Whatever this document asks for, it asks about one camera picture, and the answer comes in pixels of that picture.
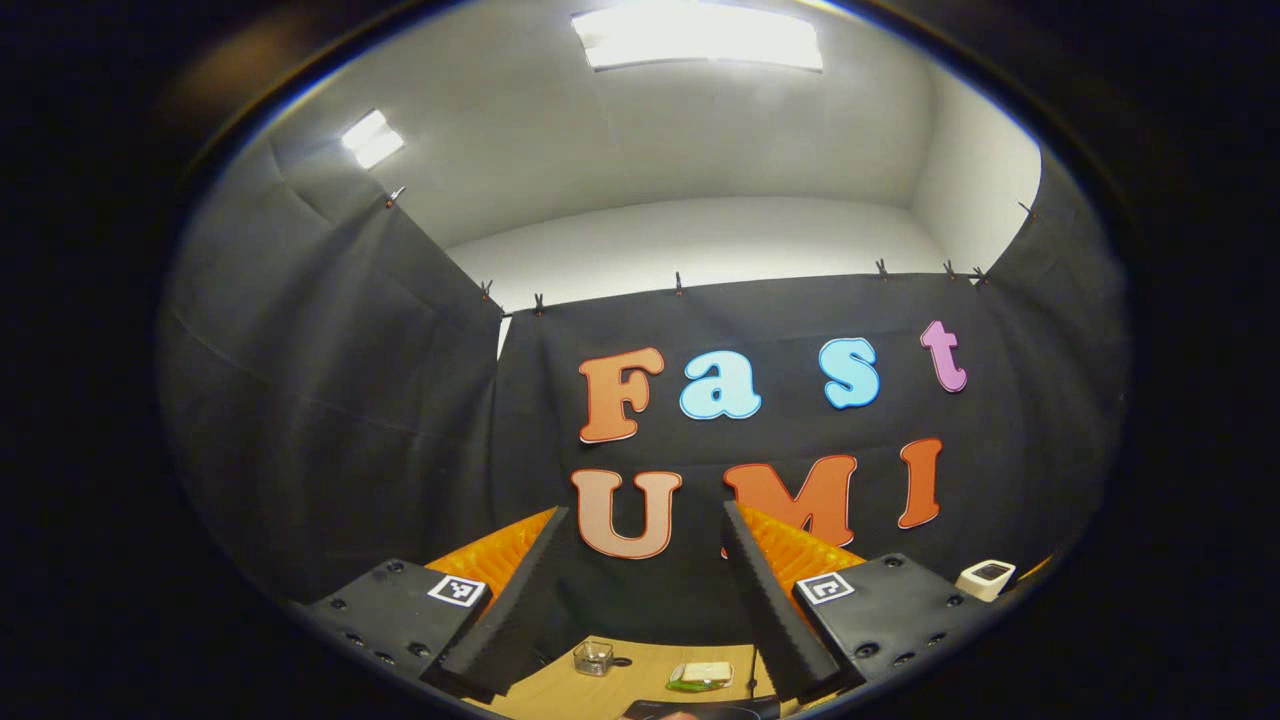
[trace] pink letter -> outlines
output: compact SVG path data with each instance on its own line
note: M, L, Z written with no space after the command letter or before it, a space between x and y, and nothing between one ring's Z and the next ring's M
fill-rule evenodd
M960 392L968 382L968 374L956 368L951 357L951 348L956 346L956 336L948 333L942 327L942 320L933 320L920 336L920 345L929 348L933 356L933 369L938 374L938 383L947 392Z

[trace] wooden table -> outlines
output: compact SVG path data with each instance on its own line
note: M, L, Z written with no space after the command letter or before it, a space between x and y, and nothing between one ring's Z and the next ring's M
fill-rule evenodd
M672 702L718 702L748 697L751 676L751 646L667 646L614 641L591 635L590 641L613 646L614 657L630 657L627 667L612 667L603 678L584 675L573 669L570 651L538 673L512 685L506 697L495 697L488 710L515 720L617 720L637 700ZM682 662L728 661L733 665L733 684L704 693L667 689L672 670ZM773 682L755 657L755 697L773 694ZM795 701L782 705L782 714L794 712Z

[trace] glass cup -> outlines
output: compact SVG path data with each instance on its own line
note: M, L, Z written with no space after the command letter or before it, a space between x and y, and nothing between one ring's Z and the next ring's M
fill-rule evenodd
M604 676L613 665L613 646L585 641L573 650L573 669L584 675Z

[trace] small white device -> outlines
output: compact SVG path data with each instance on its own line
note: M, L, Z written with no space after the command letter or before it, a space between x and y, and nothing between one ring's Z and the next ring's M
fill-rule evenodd
M977 597L983 602L996 600L1000 591L1009 584L1009 578L1014 577L1014 566L1000 560L984 560L973 568L965 569L956 579L956 587Z

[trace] black fabric backdrop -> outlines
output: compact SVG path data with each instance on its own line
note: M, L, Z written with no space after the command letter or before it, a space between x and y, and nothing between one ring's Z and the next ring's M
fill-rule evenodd
M159 366L206 524L261 587L310 600L493 529L500 310L332 138L293 127L193 215Z
M570 475L618 473L614 529L644 530L636 473L677 473L671 542L645 560L604 556L577 541L540 652L581 637L673 644L750 641L726 562L719 503L733 497L727 469L774 468L800 491L810 466L854 455L846 547L870 557L905 552L946 578L987 559L1020 571L1078 533L1101 500L1119 441L1128 375L1123 286L1106 268L1096 218L1061 169L1046 161L1034 210L991 284L943 274L760 281L609 297L516 313L498 364L490 484L499 524L550 505L576 507ZM968 386L938 384L919 337L933 320L957 337ZM878 397L837 410L823 395L818 352L863 337L877 354ZM650 375L649 406L627 407L637 433L586 445L584 360L653 346L666 369ZM742 420L692 420L678 406L692 357L732 350L750 359L760 410ZM938 437L937 519L897 528L908 493L899 452Z

